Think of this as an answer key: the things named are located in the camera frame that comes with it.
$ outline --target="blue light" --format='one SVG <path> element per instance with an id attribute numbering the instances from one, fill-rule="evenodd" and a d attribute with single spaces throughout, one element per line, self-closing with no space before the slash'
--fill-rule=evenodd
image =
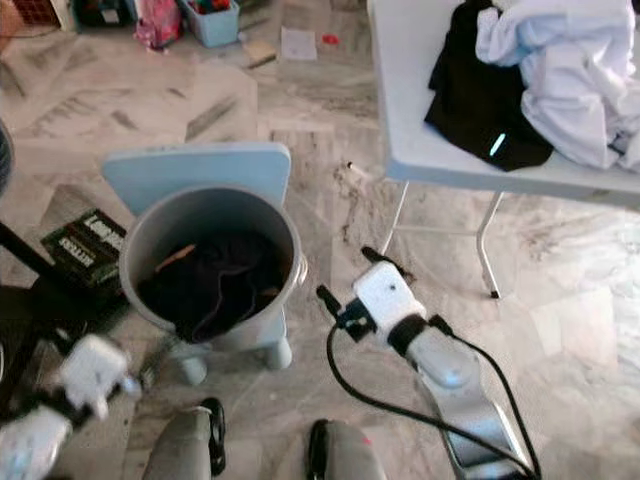
<path id="1" fill-rule="evenodd" d="M 493 146 L 491 147 L 491 150 L 489 150 L 490 157 L 493 157 L 494 153 L 498 151 L 498 149 L 500 148 L 500 145 L 502 145 L 502 142 L 504 142 L 504 139 L 506 137 L 507 135 L 504 133 L 501 133 L 500 135 L 498 135 L 498 138 L 496 139 L 496 141 L 493 142 Z"/>

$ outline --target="white shirt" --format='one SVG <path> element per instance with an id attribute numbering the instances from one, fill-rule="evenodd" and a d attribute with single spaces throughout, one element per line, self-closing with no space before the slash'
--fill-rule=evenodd
<path id="1" fill-rule="evenodd" d="M 523 114 L 560 153 L 593 167 L 640 170 L 634 28 L 628 0 L 519 0 L 500 17 L 495 8 L 480 12 L 476 55 L 519 64 Z M 612 142 L 625 157 L 607 147 Z"/>

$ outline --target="marble floor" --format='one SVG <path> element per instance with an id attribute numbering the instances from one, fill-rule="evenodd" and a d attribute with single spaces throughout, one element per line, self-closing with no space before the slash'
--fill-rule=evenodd
<path id="1" fill-rule="evenodd" d="M 315 299 L 320 283 L 342 299 L 366 268 L 364 244 L 380 245 L 400 193 L 384 172 L 376 85 L 364 2 L 268 2 L 241 18 L 245 41 L 278 48 L 280 26 L 333 33 L 318 60 L 283 58 L 255 67 L 238 43 L 207 50 L 190 35 L 166 55 L 130 31 L 56 33 L 13 41 L 3 52 L 0 114 L 16 148 L 0 218 L 38 239 L 95 205 L 125 226 L 132 216 L 99 173 L 114 150 L 216 141 L 274 140 L 291 151 L 285 207 L 302 237 L 309 277 L 287 305 L 293 364 L 271 372 L 252 354 L 212 354 L 210 375 L 185 386 L 168 364 L 137 403 L 120 398 L 65 447 L 56 473 L 74 479 L 138 480 L 160 431 L 179 409 L 208 396 L 227 412 L 223 479 L 302 476 L 313 420 L 338 418 L 372 438 L 390 479 L 453 478 L 438 433 L 348 397 L 330 375 L 331 321 Z M 346 168 L 355 162 L 368 175 Z M 438 186 L 410 189 L 405 221 L 474 227 L 491 194 Z M 507 195 L 488 237 L 504 298 L 488 298 L 472 239 L 403 234 L 389 254 L 417 277 L 414 289 L 463 337 L 504 367 L 545 478 L 640 476 L 640 215 L 619 208 Z M 0 252 L 0 277 L 32 274 Z M 139 365 L 159 335 L 131 313 L 113 332 Z M 410 369 L 371 339 L 338 341 L 358 387 L 425 407 Z M 492 391 L 494 383 L 486 378 Z M 505 397 L 495 391 L 499 402 Z"/>

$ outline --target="gray bucket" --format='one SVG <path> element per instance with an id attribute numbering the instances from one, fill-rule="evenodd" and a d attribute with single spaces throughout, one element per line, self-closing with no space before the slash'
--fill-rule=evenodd
<path id="1" fill-rule="evenodd" d="M 290 264 L 278 296 L 263 310 L 244 320 L 211 343 L 220 350 L 247 350 L 264 346 L 265 332 L 278 328 L 283 307 L 293 289 L 304 280 L 306 262 L 300 237 L 286 212 L 274 203 L 235 186 L 211 185 L 182 190 L 147 209 L 125 238 L 120 255 L 122 288 L 145 319 L 175 331 L 170 321 L 151 311 L 138 295 L 137 286 L 176 247 L 196 243 L 221 230 L 248 230 L 262 234 Z"/>

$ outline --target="blue plastic chair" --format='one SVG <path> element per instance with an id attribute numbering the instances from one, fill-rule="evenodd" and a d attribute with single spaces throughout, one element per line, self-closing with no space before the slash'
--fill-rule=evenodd
<path id="1" fill-rule="evenodd" d="M 291 170 L 291 157 L 278 143 L 224 143 L 181 145 L 118 152 L 109 155 L 102 166 L 105 179 L 131 212 L 139 215 L 148 207 L 180 190 L 207 184 L 228 184 L 249 189 L 277 205 L 284 202 Z M 274 328 L 247 344 L 242 335 L 227 334 L 215 338 L 215 350 L 239 351 L 264 349 L 266 363 L 272 369 L 287 367 L 291 349 L 286 339 L 284 312 Z M 171 356 L 179 364 L 187 381 L 193 385 L 206 376 L 206 365 L 183 345 Z"/>

